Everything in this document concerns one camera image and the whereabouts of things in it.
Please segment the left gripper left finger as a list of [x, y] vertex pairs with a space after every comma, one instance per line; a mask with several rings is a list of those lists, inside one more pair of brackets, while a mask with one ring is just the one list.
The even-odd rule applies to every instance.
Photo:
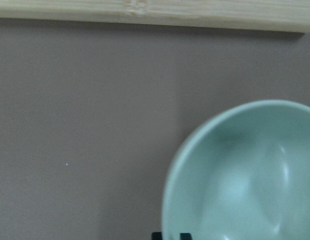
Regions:
[[162, 240], [162, 233], [161, 232], [152, 232], [151, 233], [151, 240]]

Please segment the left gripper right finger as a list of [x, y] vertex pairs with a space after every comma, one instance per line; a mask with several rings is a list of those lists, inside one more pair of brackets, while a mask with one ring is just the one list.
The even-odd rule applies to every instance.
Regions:
[[192, 235], [189, 232], [181, 232], [179, 237], [180, 240], [193, 240]]

